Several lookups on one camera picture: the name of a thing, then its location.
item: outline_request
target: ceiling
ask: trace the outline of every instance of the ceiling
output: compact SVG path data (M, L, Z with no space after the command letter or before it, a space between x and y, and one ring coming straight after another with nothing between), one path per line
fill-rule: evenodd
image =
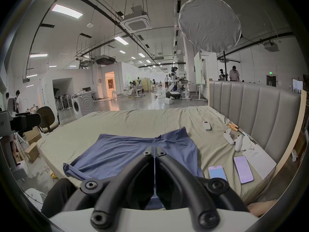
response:
M14 41L13 50L10 57L9 67L13 68L15 76L25 76L25 69L29 49L33 36L37 30L44 14L51 6L54 0L35 0L18 29ZM121 11L125 12L126 0L88 0L95 6L98 6L109 16L115 19L113 13ZM179 31L176 37L176 30L179 29L177 19L178 0L144 0L144 10L148 11L153 29L135 33L134 39L140 34L143 41L136 40L149 54L154 56L164 56L161 63L172 62L174 60L183 61L183 39ZM180 0L181 5L188 0ZM281 29L288 27L288 23L284 19L282 12L273 0L223 0L227 2L235 11L242 26L243 39L241 43L250 39L268 34L274 28ZM40 27L35 37L32 52L48 53L45 58L30 59L28 68L34 68L27 72L29 74L45 73L48 66L57 65L57 69L70 68L79 65L79 61L75 60L77 51L81 53L93 48L96 45L114 39L115 36L125 36L126 34L114 25L108 18L103 16L97 10L84 3L81 0L57 0L57 4L74 9L83 15L79 18L73 18L61 13L49 10L43 20L45 24L55 25L54 28ZM132 13L131 7L141 5L143 0L127 0L126 14ZM88 23L93 23L92 28L88 28ZM91 38L80 36L80 33L87 34ZM114 41L105 47L101 47L101 52L92 51L91 56L106 54L116 57L117 61L128 62L136 66L148 64L145 60L150 59L147 53L137 46L137 44L129 37L124 38L129 44L123 45L118 41ZM174 56L174 51L181 50L180 54Z

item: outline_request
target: wooden frame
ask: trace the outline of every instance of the wooden frame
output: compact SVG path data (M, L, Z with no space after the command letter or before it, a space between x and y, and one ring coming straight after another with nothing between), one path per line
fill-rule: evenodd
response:
M283 167L285 162L288 160L294 146L296 143L296 140L299 136L300 130L302 129L303 120L305 116L305 110L306 110L306 101L307 101L307 92L302 90L301 96L300 96L300 106L299 106L299 113L298 118L296 122L296 126L293 132L293 135L291 137L291 140L289 142L288 147L286 148L283 156L281 157L280 161L278 162L276 166L276 170L272 176L272 179L277 175L277 173L280 171L280 169Z

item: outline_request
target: black pants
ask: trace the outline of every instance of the black pants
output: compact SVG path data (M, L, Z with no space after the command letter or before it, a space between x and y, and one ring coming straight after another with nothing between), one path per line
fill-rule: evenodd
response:
M76 189L68 179L60 179L48 192L41 212L48 218L60 213Z

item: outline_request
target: blue cloth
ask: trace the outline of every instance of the blue cloth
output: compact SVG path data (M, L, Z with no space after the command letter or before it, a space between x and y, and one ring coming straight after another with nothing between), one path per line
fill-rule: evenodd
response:
M105 179L116 176L130 161L149 146L162 147L165 152L186 167L194 176L203 177L198 166L198 149L185 127L156 138L138 138L100 134L98 140L63 171L79 180ZM161 208L157 202L152 208Z

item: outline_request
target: game controller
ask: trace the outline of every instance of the game controller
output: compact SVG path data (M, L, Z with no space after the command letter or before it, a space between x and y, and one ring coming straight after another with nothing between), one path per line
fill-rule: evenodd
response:
M234 141L231 137L231 129L227 129L224 134L223 134L223 137L226 139L226 141L229 142L230 145L234 145Z
M235 140L235 151L239 152L241 150L241 147L243 145L243 136L239 135Z

